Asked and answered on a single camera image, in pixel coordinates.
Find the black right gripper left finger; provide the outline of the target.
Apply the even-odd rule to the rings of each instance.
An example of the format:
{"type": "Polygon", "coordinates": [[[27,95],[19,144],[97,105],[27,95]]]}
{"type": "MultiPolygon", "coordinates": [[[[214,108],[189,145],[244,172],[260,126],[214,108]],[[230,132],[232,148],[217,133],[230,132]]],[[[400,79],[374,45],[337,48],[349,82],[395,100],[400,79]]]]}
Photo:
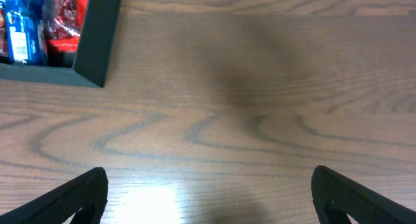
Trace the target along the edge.
{"type": "Polygon", "coordinates": [[[105,211],[108,179],[102,167],[93,168],[67,183],[6,214],[4,224],[99,224],[105,211]]]}

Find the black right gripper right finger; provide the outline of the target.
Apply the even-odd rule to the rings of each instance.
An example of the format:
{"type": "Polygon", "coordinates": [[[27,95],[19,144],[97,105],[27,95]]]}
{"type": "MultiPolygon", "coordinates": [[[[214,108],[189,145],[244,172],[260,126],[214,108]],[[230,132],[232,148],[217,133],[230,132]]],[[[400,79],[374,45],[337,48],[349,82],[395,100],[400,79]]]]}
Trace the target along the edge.
{"type": "Polygon", "coordinates": [[[348,177],[317,166],[311,178],[313,205],[323,224],[415,223],[415,211],[406,208],[348,177]]]}

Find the blue Oreo cookie pack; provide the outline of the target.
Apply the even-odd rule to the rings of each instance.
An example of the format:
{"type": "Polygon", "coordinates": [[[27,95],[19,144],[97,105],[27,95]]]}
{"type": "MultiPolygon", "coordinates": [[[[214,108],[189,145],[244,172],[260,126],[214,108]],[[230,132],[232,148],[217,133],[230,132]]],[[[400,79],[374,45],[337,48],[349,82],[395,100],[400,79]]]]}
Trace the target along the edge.
{"type": "Polygon", "coordinates": [[[11,62],[44,66],[47,47],[42,8],[45,0],[6,0],[5,20],[11,62]]]}

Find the red Hacks candy bag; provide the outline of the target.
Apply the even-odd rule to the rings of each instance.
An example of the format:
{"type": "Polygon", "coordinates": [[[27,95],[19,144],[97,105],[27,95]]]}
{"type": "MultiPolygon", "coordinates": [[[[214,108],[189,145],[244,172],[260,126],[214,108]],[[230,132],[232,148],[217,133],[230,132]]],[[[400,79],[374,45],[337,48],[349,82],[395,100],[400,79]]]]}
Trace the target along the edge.
{"type": "Polygon", "coordinates": [[[48,46],[58,52],[77,50],[88,0],[45,0],[42,7],[48,46]]]}

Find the red Hello Panda box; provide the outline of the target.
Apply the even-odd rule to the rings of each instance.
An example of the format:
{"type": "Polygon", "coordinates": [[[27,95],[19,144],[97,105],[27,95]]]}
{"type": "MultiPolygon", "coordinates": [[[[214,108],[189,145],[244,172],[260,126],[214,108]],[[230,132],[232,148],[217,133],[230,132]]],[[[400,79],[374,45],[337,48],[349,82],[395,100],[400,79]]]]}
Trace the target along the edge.
{"type": "Polygon", "coordinates": [[[0,13],[0,54],[3,57],[8,56],[7,29],[6,29],[6,21],[4,17],[4,10],[1,10],[1,13],[0,13]]]}

